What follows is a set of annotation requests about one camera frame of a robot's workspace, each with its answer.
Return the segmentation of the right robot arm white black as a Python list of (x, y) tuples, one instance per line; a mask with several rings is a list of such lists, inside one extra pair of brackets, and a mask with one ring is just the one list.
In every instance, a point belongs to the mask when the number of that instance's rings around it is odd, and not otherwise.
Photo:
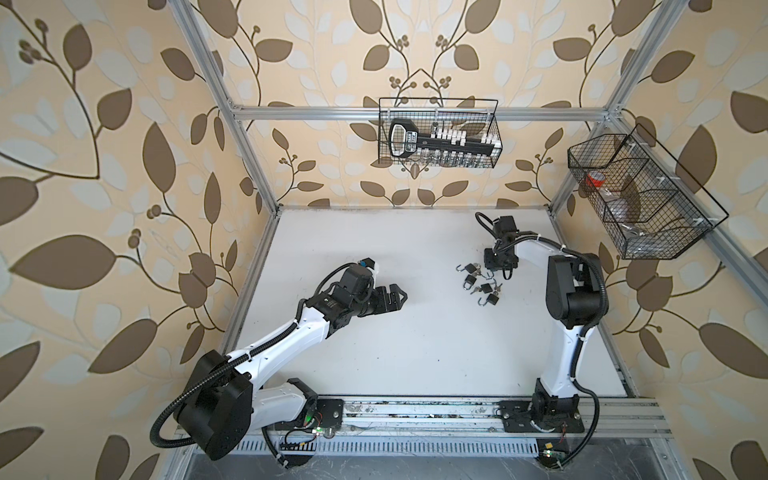
[(572, 428), (581, 432), (579, 401), (597, 396), (577, 380), (579, 361), (588, 337), (608, 309), (600, 260), (538, 233), (522, 231), (512, 216), (492, 219), (477, 212), (475, 220), (494, 239), (494, 245), (484, 250), (488, 271), (509, 278), (522, 258), (546, 267), (544, 300), (555, 321), (544, 371), (536, 379), (528, 406), (504, 407), (502, 415), (514, 431), (549, 433)]

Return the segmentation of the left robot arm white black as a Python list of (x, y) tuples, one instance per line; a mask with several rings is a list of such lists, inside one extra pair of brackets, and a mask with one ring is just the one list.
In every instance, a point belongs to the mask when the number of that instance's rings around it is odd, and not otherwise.
[(227, 354), (206, 353), (183, 392), (153, 422), (151, 444), (160, 449), (196, 445), (209, 459), (219, 460), (257, 427), (272, 456), (290, 467), (285, 453), (329, 434), (334, 417), (321, 413), (317, 393), (300, 379), (276, 387), (268, 382), (352, 319), (401, 310), (407, 293), (396, 284), (377, 285), (376, 274), (370, 258), (345, 263), (323, 278), (310, 297), (299, 300), (285, 325)]

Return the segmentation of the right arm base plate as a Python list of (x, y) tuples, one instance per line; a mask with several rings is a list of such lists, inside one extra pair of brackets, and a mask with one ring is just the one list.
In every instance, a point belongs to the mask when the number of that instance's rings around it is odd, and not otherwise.
[(554, 435), (586, 431), (578, 410), (534, 407), (528, 399), (502, 400), (498, 414), (506, 433)]

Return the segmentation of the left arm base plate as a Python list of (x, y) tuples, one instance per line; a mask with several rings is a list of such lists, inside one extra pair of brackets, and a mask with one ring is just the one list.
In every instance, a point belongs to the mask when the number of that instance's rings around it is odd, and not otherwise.
[(270, 425), (277, 431), (320, 428), (322, 432), (339, 430), (343, 422), (344, 401), (340, 398), (320, 398), (309, 401), (297, 418)]

